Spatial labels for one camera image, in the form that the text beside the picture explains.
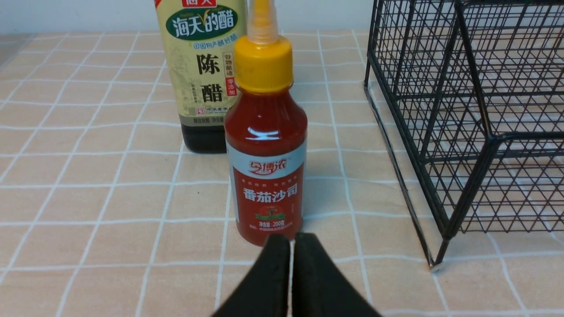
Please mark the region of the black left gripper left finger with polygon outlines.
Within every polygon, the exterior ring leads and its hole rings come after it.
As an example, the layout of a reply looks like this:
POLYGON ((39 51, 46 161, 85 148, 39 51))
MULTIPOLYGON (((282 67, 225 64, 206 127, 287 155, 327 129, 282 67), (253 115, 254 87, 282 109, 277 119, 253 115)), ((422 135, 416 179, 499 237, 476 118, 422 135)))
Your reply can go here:
POLYGON ((290 271, 290 242, 270 235, 246 276, 214 317, 286 317, 290 271))

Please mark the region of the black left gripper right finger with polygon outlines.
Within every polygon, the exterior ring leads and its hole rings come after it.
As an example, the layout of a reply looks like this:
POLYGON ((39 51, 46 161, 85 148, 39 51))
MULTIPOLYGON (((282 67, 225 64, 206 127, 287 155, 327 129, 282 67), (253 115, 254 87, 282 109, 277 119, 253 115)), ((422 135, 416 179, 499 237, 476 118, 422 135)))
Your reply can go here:
POLYGON ((292 315, 294 317, 379 317, 349 283, 314 233, 295 237, 292 315))

